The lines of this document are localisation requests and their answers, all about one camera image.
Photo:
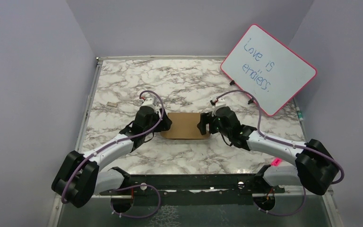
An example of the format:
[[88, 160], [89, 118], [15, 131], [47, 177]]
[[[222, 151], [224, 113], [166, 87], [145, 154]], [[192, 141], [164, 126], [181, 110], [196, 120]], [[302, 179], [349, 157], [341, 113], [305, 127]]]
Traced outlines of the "brown cardboard box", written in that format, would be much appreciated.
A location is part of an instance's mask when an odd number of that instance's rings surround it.
[[172, 121], [167, 131], [160, 132], [163, 138], [171, 140], [205, 140], [210, 137], [209, 132], [201, 135], [197, 124], [200, 122], [200, 113], [168, 113]]

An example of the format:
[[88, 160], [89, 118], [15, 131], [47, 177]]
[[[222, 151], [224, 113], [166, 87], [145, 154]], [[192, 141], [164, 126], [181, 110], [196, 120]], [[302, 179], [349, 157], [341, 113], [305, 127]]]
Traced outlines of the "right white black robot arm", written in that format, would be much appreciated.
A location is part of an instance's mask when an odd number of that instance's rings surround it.
[[319, 141], [296, 142], [266, 136], [255, 127], [241, 124], [228, 106], [214, 113], [201, 113], [197, 128], [201, 134], [220, 133], [229, 140], [230, 146], [265, 153], [290, 163], [263, 169], [254, 179], [254, 187], [259, 192], [266, 192], [272, 186], [301, 185], [316, 195], [324, 195], [338, 173], [337, 164]]

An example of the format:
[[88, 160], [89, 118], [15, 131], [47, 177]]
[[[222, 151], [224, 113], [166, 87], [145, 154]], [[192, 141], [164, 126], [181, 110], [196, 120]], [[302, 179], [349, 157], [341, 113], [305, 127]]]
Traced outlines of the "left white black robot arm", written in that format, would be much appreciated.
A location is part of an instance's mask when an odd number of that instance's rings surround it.
[[141, 106], [135, 119], [112, 140], [89, 151], [68, 153], [55, 176], [51, 189], [61, 196], [62, 203], [80, 208], [95, 193], [99, 172], [114, 160], [129, 154], [145, 143], [146, 135], [170, 129], [172, 122], [162, 107], [156, 111]]

